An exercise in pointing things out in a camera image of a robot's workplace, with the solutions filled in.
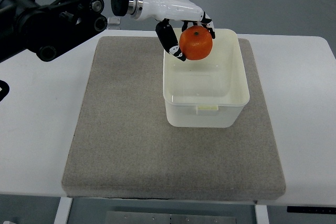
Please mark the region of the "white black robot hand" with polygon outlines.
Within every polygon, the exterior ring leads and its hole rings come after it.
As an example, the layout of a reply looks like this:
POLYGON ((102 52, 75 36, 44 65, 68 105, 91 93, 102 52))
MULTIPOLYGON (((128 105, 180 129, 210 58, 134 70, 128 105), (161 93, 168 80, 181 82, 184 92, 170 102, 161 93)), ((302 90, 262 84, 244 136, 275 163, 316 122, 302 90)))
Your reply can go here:
POLYGON ((189 0, 129 0, 128 14, 135 20, 154 18, 160 21, 155 28, 164 50, 175 58, 185 61, 176 34, 169 20, 183 21, 181 32, 192 26, 202 25, 215 39, 212 19, 196 4, 189 0))

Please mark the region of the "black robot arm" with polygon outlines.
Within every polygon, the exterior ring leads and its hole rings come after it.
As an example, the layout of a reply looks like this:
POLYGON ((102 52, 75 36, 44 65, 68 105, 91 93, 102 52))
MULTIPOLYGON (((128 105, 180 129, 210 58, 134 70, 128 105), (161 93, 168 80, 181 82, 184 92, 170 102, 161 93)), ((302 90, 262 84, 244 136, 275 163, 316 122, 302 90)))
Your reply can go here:
MULTIPOLYGON (((154 18, 155 31, 164 50, 185 61, 171 20, 200 25, 215 38, 214 25, 205 11, 189 0, 111 0, 112 12, 135 20, 154 18)), ((52 61, 103 32, 103 0, 1 0, 1 61, 23 50, 52 61)))

